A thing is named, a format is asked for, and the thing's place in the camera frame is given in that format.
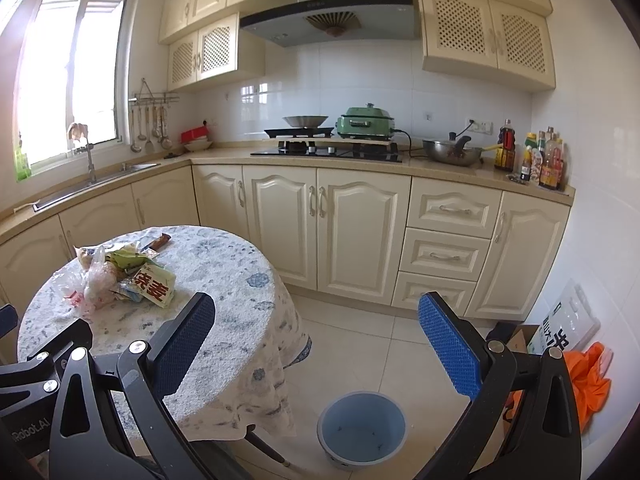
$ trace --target range hood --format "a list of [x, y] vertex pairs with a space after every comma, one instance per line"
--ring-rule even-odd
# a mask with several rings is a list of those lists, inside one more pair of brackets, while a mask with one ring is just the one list
[[240, 28], [280, 46], [417, 37], [414, 0], [309, 0], [245, 16]]

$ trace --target window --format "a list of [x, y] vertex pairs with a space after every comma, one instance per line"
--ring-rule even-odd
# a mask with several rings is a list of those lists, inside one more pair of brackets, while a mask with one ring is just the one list
[[119, 139], [116, 57], [126, 0], [42, 0], [18, 74], [17, 127], [30, 164], [70, 156], [71, 123], [88, 125], [93, 144]]

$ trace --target window pane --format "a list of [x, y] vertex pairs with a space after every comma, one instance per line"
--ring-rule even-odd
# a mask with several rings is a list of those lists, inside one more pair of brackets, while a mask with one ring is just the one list
[[116, 53], [124, 0], [89, 0], [76, 47], [72, 109], [87, 124], [89, 142], [116, 137], [114, 89]]
[[28, 30], [18, 79], [17, 119], [22, 150], [30, 163], [67, 150], [66, 66], [79, 3], [43, 0]]

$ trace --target bucket rim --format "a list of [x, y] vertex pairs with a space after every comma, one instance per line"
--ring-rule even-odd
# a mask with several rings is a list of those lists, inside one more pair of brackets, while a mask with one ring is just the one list
[[[343, 399], [346, 399], [347, 397], [356, 396], [358, 394], [374, 395], [374, 396], [382, 397], [383, 399], [388, 400], [389, 402], [391, 402], [398, 409], [398, 411], [400, 412], [400, 415], [402, 415], [402, 421], [404, 422], [404, 435], [402, 436], [402, 440], [396, 446], [396, 448], [391, 453], [389, 453], [388, 455], [385, 455], [382, 458], [379, 458], [377, 460], [372, 460], [371, 462], [356, 462], [355, 460], [349, 460], [348, 458], [344, 458], [344, 457], [341, 457], [340, 455], [336, 454], [327, 445], [326, 440], [324, 439], [324, 436], [322, 435], [322, 431], [321, 431], [322, 422], [324, 421], [324, 417], [327, 414], [327, 412], [329, 411], [329, 409], [331, 407], [335, 406], [339, 401], [341, 401]], [[318, 435], [318, 440], [320, 441], [320, 446], [322, 447], [324, 452], [327, 453], [329, 456], [331, 456], [334, 460], [336, 460], [338, 462], [341, 462], [341, 463], [343, 463], [345, 465], [349, 465], [349, 466], [366, 467], [366, 466], [377, 465], [377, 464], [380, 464], [382, 462], [386, 462], [386, 460], [389, 460], [390, 458], [392, 458], [396, 454], [398, 454], [399, 451], [404, 446], [404, 444], [405, 444], [405, 442], [406, 442], [406, 440], [407, 440], [407, 438], [409, 436], [409, 427], [407, 425], [406, 415], [404, 414], [404, 410], [391, 397], [386, 396], [385, 394], [381, 394], [379, 392], [370, 392], [368, 390], [359, 390], [357, 392], [350, 392], [348, 394], [344, 394], [341, 397], [338, 397], [333, 402], [331, 402], [327, 407], [325, 407], [324, 410], [322, 410], [322, 413], [320, 414], [320, 417], [318, 418], [318, 423], [316, 424], [316, 434]]]

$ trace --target floral tablecloth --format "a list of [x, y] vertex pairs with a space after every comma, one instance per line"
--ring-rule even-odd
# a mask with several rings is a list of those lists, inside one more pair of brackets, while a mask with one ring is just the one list
[[[195, 226], [150, 228], [113, 242], [150, 242], [162, 233], [172, 240], [157, 261], [177, 276], [166, 309], [148, 300], [117, 301], [91, 319], [92, 354], [124, 350], [149, 340], [196, 292], [216, 305], [216, 322], [178, 391], [164, 403], [188, 440], [239, 440], [256, 424], [273, 435], [295, 436], [283, 368], [308, 355], [311, 340], [277, 272], [251, 243], [231, 233]], [[75, 259], [63, 269], [79, 270]], [[20, 326], [18, 359], [42, 345], [78, 317], [51, 279], [31, 301]], [[138, 429], [124, 395], [114, 393], [123, 427], [137, 452]]]

